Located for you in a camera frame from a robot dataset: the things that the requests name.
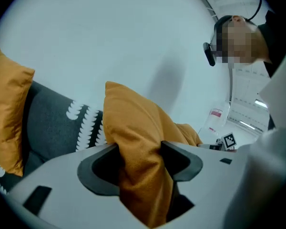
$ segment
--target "white ceiling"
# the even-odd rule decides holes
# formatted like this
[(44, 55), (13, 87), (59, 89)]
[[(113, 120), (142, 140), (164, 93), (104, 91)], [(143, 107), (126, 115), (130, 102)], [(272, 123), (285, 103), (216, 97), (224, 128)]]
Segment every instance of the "white ceiling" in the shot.
[[(241, 15), (250, 18), (255, 13), (259, 0), (207, 0), (218, 18), (224, 15)], [(259, 25), (265, 23), (265, 15), (269, 6), (263, 0), (262, 7), (252, 22)], [(228, 119), (243, 129), (261, 134), (268, 128), (269, 112), (266, 108), (255, 104), (255, 100), (262, 100), (258, 93), (270, 81), (263, 62), (256, 62), (251, 66), (233, 71), (231, 109)], [(255, 130), (240, 123), (243, 121)]]

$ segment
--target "black cable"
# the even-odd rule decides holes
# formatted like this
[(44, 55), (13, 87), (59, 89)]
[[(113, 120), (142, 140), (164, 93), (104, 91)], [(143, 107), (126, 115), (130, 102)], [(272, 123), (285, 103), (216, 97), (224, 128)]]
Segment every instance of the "black cable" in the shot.
[(251, 19), (253, 19), (257, 15), (261, 6), (262, 6), (262, 0), (259, 0), (259, 4), (258, 4), (258, 7), (257, 7), (255, 14), (251, 18), (247, 19), (247, 21), (250, 21)]

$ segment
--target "orange pillow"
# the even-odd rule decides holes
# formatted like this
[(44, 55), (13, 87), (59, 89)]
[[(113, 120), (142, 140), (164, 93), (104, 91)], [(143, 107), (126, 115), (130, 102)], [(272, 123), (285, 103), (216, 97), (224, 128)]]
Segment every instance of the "orange pillow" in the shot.
[(155, 103), (126, 86), (107, 82), (103, 127), (108, 143), (117, 143), (121, 202), (150, 228), (166, 222), (173, 181), (159, 155), (161, 141), (197, 146), (190, 125), (175, 124)]
[(35, 71), (7, 58), (0, 50), (0, 166), (23, 175), (21, 129), (24, 103)]

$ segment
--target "gray sofa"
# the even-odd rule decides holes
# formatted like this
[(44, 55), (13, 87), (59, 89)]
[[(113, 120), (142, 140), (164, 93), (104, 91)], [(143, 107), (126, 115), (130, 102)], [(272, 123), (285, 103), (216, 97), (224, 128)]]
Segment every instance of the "gray sofa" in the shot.
[[(23, 113), (23, 177), (52, 158), (105, 143), (102, 111), (33, 82)], [(8, 193), (21, 179), (1, 173), (0, 190)]]

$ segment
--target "orange cushion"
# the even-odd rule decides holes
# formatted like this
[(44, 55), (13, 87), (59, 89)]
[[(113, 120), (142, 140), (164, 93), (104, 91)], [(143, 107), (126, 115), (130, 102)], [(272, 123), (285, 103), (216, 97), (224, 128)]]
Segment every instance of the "orange cushion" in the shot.
[(25, 99), (35, 71), (0, 50), (0, 166), (22, 176), (21, 129)]
[(107, 82), (103, 126), (108, 143), (117, 143), (121, 202), (145, 225), (166, 222), (173, 181), (159, 155), (161, 141), (197, 146), (202, 143), (190, 125), (175, 124), (155, 103), (126, 86)]

